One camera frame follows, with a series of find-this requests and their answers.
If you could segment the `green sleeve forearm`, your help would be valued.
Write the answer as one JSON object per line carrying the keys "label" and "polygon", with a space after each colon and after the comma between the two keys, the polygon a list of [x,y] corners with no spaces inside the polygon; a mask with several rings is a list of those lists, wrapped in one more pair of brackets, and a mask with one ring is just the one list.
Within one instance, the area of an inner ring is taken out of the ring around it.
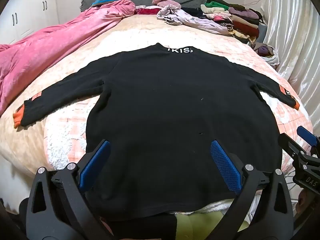
{"label": "green sleeve forearm", "polygon": [[209,213],[176,214],[176,239],[204,240],[223,218],[221,211]]}

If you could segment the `person's right hand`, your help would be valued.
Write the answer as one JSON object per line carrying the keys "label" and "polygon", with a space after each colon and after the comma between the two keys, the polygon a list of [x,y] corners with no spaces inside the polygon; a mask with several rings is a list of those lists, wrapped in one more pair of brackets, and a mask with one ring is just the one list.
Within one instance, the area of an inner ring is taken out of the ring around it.
{"label": "person's right hand", "polygon": [[317,194],[315,194],[314,192],[303,189],[298,196],[298,202],[296,204],[296,213],[299,215],[303,213],[316,196]]}

